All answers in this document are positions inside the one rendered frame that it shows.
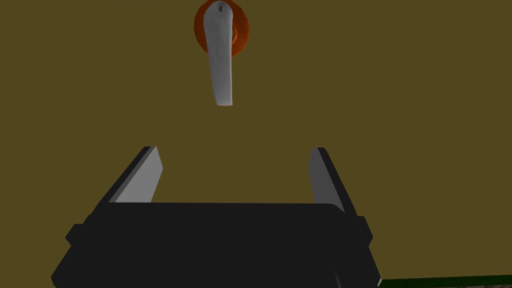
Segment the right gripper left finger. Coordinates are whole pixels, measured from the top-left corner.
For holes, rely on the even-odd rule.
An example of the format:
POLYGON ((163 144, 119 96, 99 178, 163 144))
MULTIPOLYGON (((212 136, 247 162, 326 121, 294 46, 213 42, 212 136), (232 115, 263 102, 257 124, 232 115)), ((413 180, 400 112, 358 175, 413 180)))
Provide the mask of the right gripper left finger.
POLYGON ((99 202, 150 203, 162 172, 157 147, 145 146, 99 202))

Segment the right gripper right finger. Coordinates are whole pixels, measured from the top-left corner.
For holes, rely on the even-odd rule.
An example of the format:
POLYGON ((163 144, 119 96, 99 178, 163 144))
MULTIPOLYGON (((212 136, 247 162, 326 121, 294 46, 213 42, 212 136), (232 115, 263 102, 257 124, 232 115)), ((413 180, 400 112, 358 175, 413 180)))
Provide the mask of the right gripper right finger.
POLYGON ((345 214, 356 217, 353 202, 324 147, 311 149, 308 174, 316 204, 332 204, 345 214))

